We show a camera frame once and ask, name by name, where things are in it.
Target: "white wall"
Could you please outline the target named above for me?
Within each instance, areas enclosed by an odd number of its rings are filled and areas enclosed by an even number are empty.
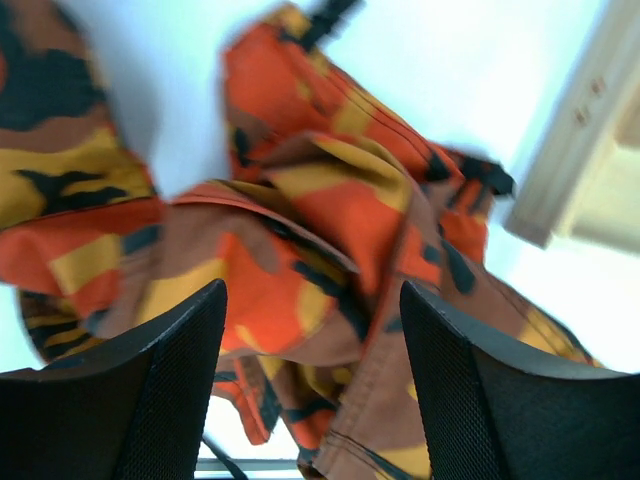
[[[227,175],[216,52],[259,12],[279,2],[61,3],[88,25],[127,136],[150,160],[163,193],[169,196],[198,180]],[[318,0],[297,3],[308,6]],[[336,63],[424,135],[493,156],[521,180],[607,1],[366,3],[328,46]],[[633,317],[635,312],[638,319],[637,307],[626,276],[631,264],[602,254],[599,266],[592,268],[572,248],[559,245],[543,253],[496,226],[488,266],[567,320],[603,361],[640,370],[637,354],[634,359],[622,353],[638,333]],[[0,371],[34,364],[9,298],[3,288]],[[224,415],[216,415],[218,422],[223,430],[238,427],[237,420],[225,423]],[[233,450],[231,443],[226,446]],[[289,455],[290,445],[285,450]]]

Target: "camouflage pattern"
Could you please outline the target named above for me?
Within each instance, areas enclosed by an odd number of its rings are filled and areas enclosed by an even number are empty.
[[[234,179],[165,205],[120,142],[69,18],[48,0],[0,0],[0,278],[20,289],[46,361],[222,278],[214,394],[252,443],[283,418],[306,478],[431,478],[404,281],[537,348],[593,360],[482,266],[487,215],[510,177],[424,139],[302,48],[312,26],[285,4],[226,53]]]

